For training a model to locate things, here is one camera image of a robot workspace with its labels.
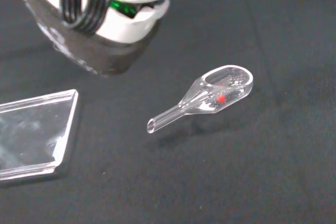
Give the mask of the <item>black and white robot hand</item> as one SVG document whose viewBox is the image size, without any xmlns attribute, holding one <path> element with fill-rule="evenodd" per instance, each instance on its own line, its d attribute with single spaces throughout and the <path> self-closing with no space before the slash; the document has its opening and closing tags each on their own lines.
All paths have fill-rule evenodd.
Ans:
<svg viewBox="0 0 336 224">
<path fill-rule="evenodd" d="M 86 71 L 123 73 L 156 35 L 170 0 L 24 0 L 54 47 Z"/>
</svg>

